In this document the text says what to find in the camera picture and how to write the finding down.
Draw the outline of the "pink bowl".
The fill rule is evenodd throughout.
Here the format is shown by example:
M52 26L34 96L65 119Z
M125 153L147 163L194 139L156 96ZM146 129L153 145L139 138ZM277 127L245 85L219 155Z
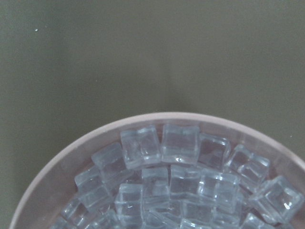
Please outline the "pink bowl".
M76 193L74 177L90 164L93 153L118 141L121 131L155 125L158 134L161 135L164 124L198 125L205 133L220 135L233 144L243 144L249 150L271 161L271 177L283 175L299 191L305 190L304 161L279 142L256 130L204 114L183 112L142 114L101 126L59 152L25 191L15 210L10 228L49 228L61 208Z

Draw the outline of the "pile of clear ice cubes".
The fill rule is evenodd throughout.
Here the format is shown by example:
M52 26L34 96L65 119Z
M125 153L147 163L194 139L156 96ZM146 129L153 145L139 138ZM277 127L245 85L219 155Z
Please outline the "pile of clear ice cubes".
M197 126L120 137L75 177L53 229L289 229L305 202L267 158Z

